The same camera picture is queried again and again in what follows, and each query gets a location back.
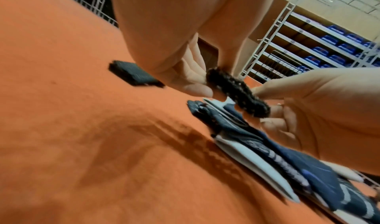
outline shelving unit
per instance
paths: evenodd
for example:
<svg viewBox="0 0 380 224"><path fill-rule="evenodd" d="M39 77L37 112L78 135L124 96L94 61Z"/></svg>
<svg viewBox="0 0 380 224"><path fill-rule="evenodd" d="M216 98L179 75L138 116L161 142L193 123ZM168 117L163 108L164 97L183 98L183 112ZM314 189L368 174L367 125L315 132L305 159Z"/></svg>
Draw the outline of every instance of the shelving unit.
<svg viewBox="0 0 380 224"><path fill-rule="evenodd" d="M241 78L251 76L264 83L318 68L380 66L378 37L366 40L331 23L319 23L299 13L291 0L247 61ZM380 0L319 0L345 3L368 15L380 11ZM292 66L293 70L284 67Z"/></svg>

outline hand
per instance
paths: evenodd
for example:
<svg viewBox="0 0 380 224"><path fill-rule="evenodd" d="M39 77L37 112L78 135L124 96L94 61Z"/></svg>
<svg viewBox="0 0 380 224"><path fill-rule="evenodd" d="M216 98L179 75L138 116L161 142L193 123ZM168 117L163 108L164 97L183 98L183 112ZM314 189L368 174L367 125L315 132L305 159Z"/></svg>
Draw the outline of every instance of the hand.
<svg viewBox="0 0 380 224"><path fill-rule="evenodd" d="M206 84L198 33L232 73L240 50L273 0L112 0L129 53L165 85L193 96L221 96Z"/></svg>
<svg viewBox="0 0 380 224"><path fill-rule="evenodd" d="M380 68L331 68L271 80L253 89L282 99L270 118L244 113L274 141L317 158L380 174Z"/></svg>

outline person's right hand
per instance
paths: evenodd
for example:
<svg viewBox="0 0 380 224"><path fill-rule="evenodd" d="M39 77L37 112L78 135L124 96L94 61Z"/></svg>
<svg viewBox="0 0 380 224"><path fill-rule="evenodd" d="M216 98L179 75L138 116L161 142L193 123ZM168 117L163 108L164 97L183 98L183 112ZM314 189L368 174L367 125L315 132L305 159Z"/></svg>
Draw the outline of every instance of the person's right hand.
<svg viewBox="0 0 380 224"><path fill-rule="evenodd" d="M380 68L331 68L271 80L253 89L282 99L270 118L244 113L272 140L319 159L380 174Z"/></svg>

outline black folded cloth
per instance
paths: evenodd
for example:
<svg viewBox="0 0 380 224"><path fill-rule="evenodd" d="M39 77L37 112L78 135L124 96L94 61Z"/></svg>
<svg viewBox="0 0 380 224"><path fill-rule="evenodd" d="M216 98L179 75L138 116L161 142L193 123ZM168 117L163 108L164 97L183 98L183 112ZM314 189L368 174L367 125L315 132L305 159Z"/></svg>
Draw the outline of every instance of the black folded cloth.
<svg viewBox="0 0 380 224"><path fill-rule="evenodd" d="M146 73L143 69L138 67L135 63L125 61L113 61L108 67L112 73L133 86L139 85L155 85L164 87L165 85L159 80L155 79L150 74Z"/></svg>

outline stack of folded clothes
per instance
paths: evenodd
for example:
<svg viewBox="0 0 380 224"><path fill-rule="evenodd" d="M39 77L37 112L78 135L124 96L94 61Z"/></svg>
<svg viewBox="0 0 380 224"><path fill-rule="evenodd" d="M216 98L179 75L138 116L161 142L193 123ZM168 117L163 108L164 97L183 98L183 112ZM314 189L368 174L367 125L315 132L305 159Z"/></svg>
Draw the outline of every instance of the stack of folded clothes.
<svg viewBox="0 0 380 224"><path fill-rule="evenodd" d="M306 196L343 223L380 224L380 210L349 180L363 181L352 170L321 162L270 140L235 111L234 102L188 101L191 113L213 130L215 144L264 179L283 197Z"/></svg>

